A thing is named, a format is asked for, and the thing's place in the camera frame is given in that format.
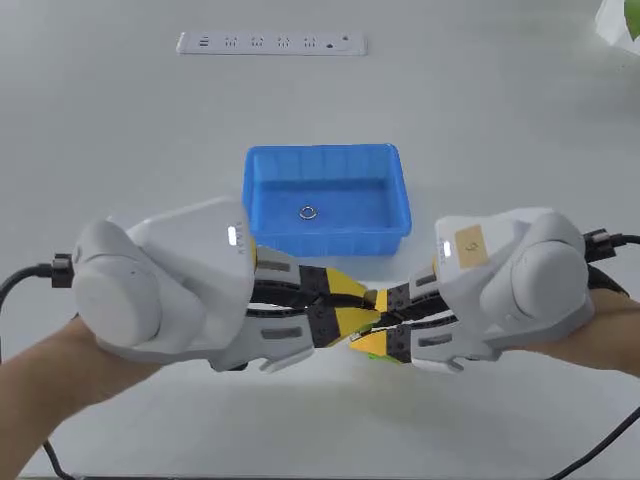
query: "white surface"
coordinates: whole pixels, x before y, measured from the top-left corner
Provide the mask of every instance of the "white surface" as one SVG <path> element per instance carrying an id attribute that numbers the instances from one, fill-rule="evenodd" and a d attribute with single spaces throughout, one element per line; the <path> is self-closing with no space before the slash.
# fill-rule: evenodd
<path id="1" fill-rule="evenodd" d="M 361 33 L 183 32 L 176 52 L 206 55 L 365 55 Z"/>
<path id="2" fill-rule="evenodd" d="M 5 0 L 0 271 L 71 249 L 110 212 L 239 193 L 244 152 L 265 143 L 398 146 L 414 233 L 394 259 L 343 264 L 365 279 L 426 265 L 445 213 L 550 205 L 585 230 L 638 233 L 640 62 L 594 33 L 598 3 Z M 369 55 L 173 50 L 187 29 L 267 26 L 358 28 Z M 640 293 L 639 251 L 606 270 Z M 3 312 L 6 353 L 73 312 L 70 293 L 25 284 Z M 538 478 L 639 398 L 635 379 L 532 354 L 438 376 L 342 346 L 272 376 L 173 366 L 53 441 L 94 474 Z M 637 477 L 639 444 L 635 427 L 578 478 Z M 38 455 L 25 472 L 50 470 Z"/>

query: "green object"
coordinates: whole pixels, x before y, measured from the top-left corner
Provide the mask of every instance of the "green object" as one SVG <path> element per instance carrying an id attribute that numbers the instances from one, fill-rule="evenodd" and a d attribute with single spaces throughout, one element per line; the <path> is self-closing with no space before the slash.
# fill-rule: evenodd
<path id="1" fill-rule="evenodd" d="M 380 355 L 376 355 L 375 353 L 367 353 L 367 357 L 369 357 L 369 360 L 384 360 L 385 362 L 397 363 L 399 365 L 402 365 L 402 362 L 400 360 L 396 360 L 395 358 L 389 357 L 387 355 L 381 357 Z"/>
<path id="2" fill-rule="evenodd" d="M 640 37 L 640 0 L 625 0 L 624 18 L 631 34 L 631 40 Z"/>

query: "human arm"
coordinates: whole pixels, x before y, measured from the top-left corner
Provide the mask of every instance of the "human arm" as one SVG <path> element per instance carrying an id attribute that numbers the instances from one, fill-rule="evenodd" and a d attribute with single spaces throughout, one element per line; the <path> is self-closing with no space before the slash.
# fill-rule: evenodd
<path id="1" fill-rule="evenodd" d="M 591 322 L 556 342 L 528 345 L 543 353 L 599 370 L 640 377 L 640 303 L 611 290 L 593 290 L 596 315 Z"/>
<path id="2" fill-rule="evenodd" d="M 0 480 L 16 478 L 65 419 L 158 368 L 105 352 L 80 317 L 0 365 Z"/>

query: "led light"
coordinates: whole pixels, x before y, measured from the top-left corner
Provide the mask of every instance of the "led light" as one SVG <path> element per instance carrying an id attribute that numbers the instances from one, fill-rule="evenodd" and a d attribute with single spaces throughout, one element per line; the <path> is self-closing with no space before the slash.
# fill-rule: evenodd
<path id="1" fill-rule="evenodd" d="M 235 247 L 238 243 L 238 240 L 236 238 L 236 227 L 231 226 L 227 228 L 227 233 L 229 234 L 229 245 Z"/>

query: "green plant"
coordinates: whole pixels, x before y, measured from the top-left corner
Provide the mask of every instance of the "green plant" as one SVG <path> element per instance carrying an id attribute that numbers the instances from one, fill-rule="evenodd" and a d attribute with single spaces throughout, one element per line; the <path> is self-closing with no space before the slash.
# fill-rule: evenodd
<path id="1" fill-rule="evenodd" d="M 631 39 L 640 37 L 640 0 L 625 0 L 624 18 L 627 21 Z"/>

